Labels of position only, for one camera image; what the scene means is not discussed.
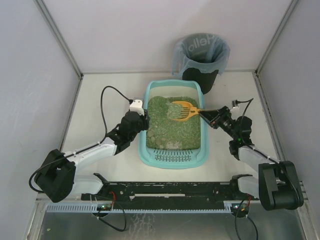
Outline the orange litter scoop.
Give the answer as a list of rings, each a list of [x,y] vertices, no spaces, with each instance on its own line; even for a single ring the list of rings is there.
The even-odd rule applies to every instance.
[[[185,122],[190,118],[199,115],[200,110],[205,109],[199,109],[188,101],[173,101],[169,105],[167,117],[173,121]]]

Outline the teal cat litter box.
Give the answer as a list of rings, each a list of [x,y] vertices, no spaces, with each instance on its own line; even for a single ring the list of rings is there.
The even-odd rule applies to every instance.
[[[151,98],[161,97],[189,97],[196,100],[197,108],[204,108],[204,95],[198,83],[185,80],[158,80],[149,83],[144,94],[144,109],[148,110],[148,102]],[[146,165],[162,169],[188,169],[196,168],[206,162],[209,156],[208,127],[200,118],[201,140],[200,148],[191,150],[165,150],[148,148],[146,145],[146,133],[139,135],[138,154]]]

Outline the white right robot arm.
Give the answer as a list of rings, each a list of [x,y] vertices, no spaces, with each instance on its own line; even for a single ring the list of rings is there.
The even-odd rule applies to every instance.
[[[260,200],[267,211],[295,210],[304,204],[304,197],[295,165],[278,161],[259,150],[251,140],[252,120],[247,116],[232,119],[227,106],[216,110],[199,110],[199,116],[213,129],[221,128],[232,139],[229,152],[258,173],[236,178],[241,193]]]

